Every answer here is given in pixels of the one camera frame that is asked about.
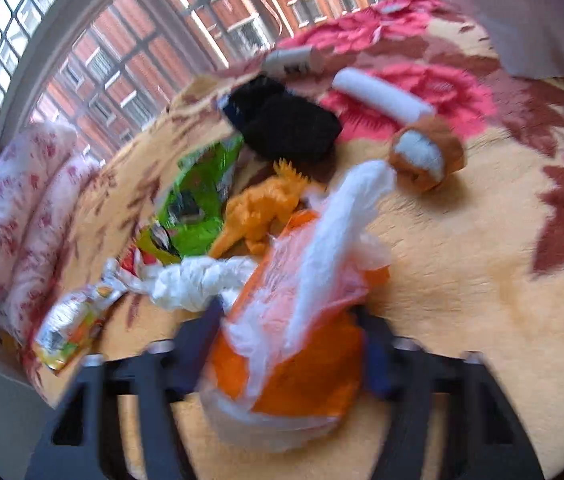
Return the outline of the window frame with bars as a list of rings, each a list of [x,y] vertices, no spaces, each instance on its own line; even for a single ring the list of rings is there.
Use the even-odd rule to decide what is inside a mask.
[[[194,76],[382,0],[0,0],[0,143],[68,122],[107,158]]]

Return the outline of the green snack bag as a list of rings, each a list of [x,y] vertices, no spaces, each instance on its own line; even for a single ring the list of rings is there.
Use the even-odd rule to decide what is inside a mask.
[[[204,256],[224,226],[244,141],[234,134],[178,161],[178,176],[163,203],[136,237],[141,252],[163,264]]]

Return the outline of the white bottle with label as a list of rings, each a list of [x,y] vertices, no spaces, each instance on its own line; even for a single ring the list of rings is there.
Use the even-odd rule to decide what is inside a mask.
[[[303,46],[270,52],[261,64],[261,71],[269,77],[285,78],[321,74],[324,56],[314,47]]]

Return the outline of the orange toy dinosaur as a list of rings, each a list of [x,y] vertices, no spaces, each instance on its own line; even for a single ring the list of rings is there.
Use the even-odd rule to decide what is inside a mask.
[[[290,220],[311,180],[284,159],[273,164],[276,173],[227,201],[224,225],[207,255],[219,259],[234,245],[243,242],[254,256],[269,246],[269,228],[275,221]]]

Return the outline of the orange white plastic bag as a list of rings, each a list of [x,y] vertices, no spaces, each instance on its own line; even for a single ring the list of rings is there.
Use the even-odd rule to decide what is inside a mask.
[[[221,322],[201,381],[204,414],[222,440],[300,448],[355,403],[364,336],[352,309],[389,279],[390,251],[368,226],[394,187],[384,160],[353,166],[268,249]]]

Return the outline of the brown white plush toy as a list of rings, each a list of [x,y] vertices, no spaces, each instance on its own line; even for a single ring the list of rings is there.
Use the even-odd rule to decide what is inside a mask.
[[[388,162],[403,186],[425,193],[463,169],[466,155],[464,144],[444,118],[425,115],[394,135]]]

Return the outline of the floral beige bed blanket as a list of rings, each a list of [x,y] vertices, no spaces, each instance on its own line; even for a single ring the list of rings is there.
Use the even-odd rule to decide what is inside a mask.
[[[370,230],[392,266],[370,307],[435,353],[483,352],[551,479],[564,471],[564,81],[512,78],[487,32],[439,0],[401,14],[405,32],[384,18],[389,36],[343,46],[333,72],[372,70],[430,102],[465,137],[468,162],[433,192],[381,204]],[[374,9],[353,16],[385,25]],[[197,76],[102,168],[78,202],[49,304],[98,280],[184,154],[230,133],[215,101],[258,65]],[[195,396],[175,413],[200,479],[367,479],[388,423],[388,406],[363,396],[329,437],[262,454],[219,440]]]

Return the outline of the white paper roll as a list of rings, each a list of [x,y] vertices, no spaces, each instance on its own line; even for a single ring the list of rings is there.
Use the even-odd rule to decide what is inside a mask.
[[[431,104],[414,94],[356,68],[340,70],[332,80],[332,88],[403,125],[436,114]]]

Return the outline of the yellow snack wrapper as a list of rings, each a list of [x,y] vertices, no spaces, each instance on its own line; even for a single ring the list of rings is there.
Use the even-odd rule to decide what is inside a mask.
[[[66,367],[99,333],[108,311],[126,292],[122,286],[99,282],[58,300],[32,338],[37,359],[53,373]]]

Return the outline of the folded floral white quilt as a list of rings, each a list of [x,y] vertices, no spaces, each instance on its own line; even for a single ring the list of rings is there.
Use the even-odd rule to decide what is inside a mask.
[[[33,122],[0,154],[0,335],[24,344],[40,317],[77,200],[100,164],[72,127]]]

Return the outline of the black fuzzy cloth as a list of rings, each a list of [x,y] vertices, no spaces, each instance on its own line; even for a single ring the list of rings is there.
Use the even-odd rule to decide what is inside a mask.
[[[259,157],[293,164],[320,164],[335,151],[343,130],[338,117],[259,74],[233,89],[219,108]]]

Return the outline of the red white small wrapper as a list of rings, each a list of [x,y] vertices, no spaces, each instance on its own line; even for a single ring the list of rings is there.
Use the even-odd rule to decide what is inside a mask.
[[[152,266],[158,263],[158,260],[154,256],[137,248],[135,244],[130,244],[122,253],[118,262],[122,269],[134,276],[139,276],[145,266]]]

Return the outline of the crumpled white plastic bag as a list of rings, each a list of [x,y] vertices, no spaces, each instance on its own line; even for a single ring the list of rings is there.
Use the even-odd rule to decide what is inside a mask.
[[[202,312],[218,297],[228,313],[256,266],[250,257],[216,260],[198,256],[168,266],[141,264],[139,274],[134,275],[111,258],[105,263],[103,278],[122,284],[127,292],[147,296],[152,304],[167,311]]]

